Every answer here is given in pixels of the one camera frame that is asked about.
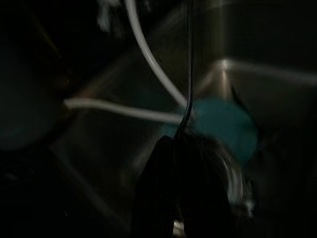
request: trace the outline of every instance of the metal sink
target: metal sink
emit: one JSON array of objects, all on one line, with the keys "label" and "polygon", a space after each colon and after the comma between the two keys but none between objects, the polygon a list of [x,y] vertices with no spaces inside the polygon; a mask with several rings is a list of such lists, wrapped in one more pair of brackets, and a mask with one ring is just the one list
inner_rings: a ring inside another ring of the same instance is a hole
[{"label": "metal sink", "polygon": [[[301,29],[287,21],[288,15],[278,1],[208,0],[197,4],[195,17],[195,98],[232,100],[234,89],[254,117],[261,140],[245,172],[254,183],[255,217],[266,221],[269,230],[275,229],[276,220],[291,220],[290,207],[294,218],[303,199],[313,203],[316,198],[310,188],[316,183],[312,148],[317,74],[306,51],[313,39],[301,35],[307,40],[302,44],[294,33]],[[185,19],[180,5],[149,37],[162,68],[184,94]],[[138,48],[77,96],[157,111],[176,108]],[[123,237],[129,230],[136,179],[162,126],[86,110],[52,145],[73,183]]]}]

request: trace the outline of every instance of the wire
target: wire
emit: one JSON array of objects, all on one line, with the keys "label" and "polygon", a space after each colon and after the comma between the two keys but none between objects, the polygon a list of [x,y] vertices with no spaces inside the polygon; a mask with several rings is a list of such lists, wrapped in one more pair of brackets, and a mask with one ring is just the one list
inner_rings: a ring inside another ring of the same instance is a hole
[{"label": "wire", "polygon": [[151,110],[127,107],[115,103],[110,103],[104,100],[89,99],[89,98],[71,98],[64,100],[65,105],[70,109],[88,108],[100,109],[112,113],[125,115],[128,117],[159,121],[164,123],[179,124],[182,120],[181,115],[172,113],[156,112]]},{"label": "wire", "polygon": [[187,32],[188,32],[188,101],[186,113],[180,123],[177,133],[184,131],[190,119],[190,114],[193,107],[193,81],[194,81],[194,29],[193,29],[194,8],[193,0],[187,0]]},{"label": "wire", "polygon": [[155,75],[158,77],[163,87],[169,92],[169,94],[175,99],[175,101],[181,107],[186,108],[187,101],[185,97],[180,93],[180,91],[175,87],[175,85],[164,73],[146,42],[138,18],[135,0],[126,0],[125,2],[132,30],[142,51],[143,56],[145,57],[146,61],[148,62],[149,66],[151,67]]}]

